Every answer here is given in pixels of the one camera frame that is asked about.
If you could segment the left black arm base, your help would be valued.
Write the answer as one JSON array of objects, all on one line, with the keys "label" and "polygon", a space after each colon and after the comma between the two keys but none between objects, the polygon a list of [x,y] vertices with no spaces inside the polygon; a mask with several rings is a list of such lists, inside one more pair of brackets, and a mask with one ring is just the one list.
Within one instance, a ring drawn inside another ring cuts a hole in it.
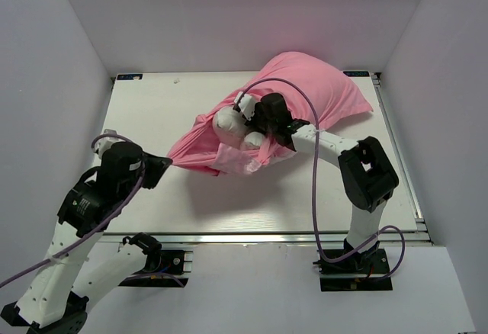
[{"label": "left black arm base", "polygon": [[146,256],[142,269],[125,278],[120,287],[180,287],[188,283],[192,270],[193,251],[168,247],[146,233],[125,236],[119,251],[126,245],[138,246]]}]

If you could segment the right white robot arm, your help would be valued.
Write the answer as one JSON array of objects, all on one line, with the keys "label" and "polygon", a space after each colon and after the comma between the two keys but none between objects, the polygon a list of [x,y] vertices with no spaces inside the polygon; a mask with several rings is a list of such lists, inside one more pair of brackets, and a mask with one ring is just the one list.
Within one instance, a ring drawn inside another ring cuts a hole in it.
[{"label": "right white robot arm", "polygon": [[312,210],[313,229],[318,233],[316,218],[316,174],[323,160],[340,170],[345,194],[352,203],[352,218],[344,241],[344,254],[328,258],[330,263],[342,260],[352,271],[364,271],[377,249],[380,220],[399,184],[394,167],[380,141],[369,136],[350,140],[321,130],[306,120],[294,118],[283,95],[271,93],[260,101],[240,92],[234,109],[252,128],[264,132],[280,146],[313,156]]}]

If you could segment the white pillow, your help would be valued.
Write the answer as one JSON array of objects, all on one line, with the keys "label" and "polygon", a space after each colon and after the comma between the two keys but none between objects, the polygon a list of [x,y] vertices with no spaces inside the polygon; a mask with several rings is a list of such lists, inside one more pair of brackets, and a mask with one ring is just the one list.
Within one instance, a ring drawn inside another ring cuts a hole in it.
[{"label": "white pillow", "polygon": [[246,119],[232,107],[227,106],[218,110],[211,123],[218,140],[235,149],[252,151],[277,145],[269,135],[248,125]]}]

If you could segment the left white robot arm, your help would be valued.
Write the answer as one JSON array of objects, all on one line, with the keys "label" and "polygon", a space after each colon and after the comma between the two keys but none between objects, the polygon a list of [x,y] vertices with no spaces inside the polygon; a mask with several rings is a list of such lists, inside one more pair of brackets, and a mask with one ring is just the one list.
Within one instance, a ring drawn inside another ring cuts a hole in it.
[{"label": "left white robot arm", "polygon": [[87,278],[77,277],[108,224],[141,188],[153,189],[172,164],[130,142],[116,142],[66,195],[42,262],[24,295],[5,305],[1,318],[29,333],[77,333],[101,298],[134,275],[159,273],[161,244],[146,233],[124,240],[122,249]]}]

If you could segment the pink pillowcase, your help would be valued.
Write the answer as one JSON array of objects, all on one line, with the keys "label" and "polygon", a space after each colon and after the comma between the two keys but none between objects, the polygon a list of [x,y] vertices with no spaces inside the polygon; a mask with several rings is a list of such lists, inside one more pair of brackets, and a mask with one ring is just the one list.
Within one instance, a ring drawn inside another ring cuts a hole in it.
[{"label": "pink pillowcase", "polygon": [[233,107],[239,92],[248,92],[258,100],[280,93],[293,117],[318,123],[324,130],[344,118],[373,110],[359,87],[339,69],[305,53],[280,53],[209,113],[196,117],[193,127],[169,151],[175,166],[212,175],[251,175],[293,156],[292,150],[279,144],[243,151],[218,140],[212,130],[213,116],[221,108]]}]

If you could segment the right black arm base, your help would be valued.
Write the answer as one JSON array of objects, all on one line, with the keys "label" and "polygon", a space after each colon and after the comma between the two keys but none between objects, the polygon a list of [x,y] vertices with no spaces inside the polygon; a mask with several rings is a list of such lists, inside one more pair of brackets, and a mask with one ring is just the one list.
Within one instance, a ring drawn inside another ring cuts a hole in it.
[{"label": "right black arm base", "polygon": [[313,265],[318,268],[322,292],[392,291],[390,265],[384,249],[377,249],[365,259],[354,256],[332,264],[322,258]]}]

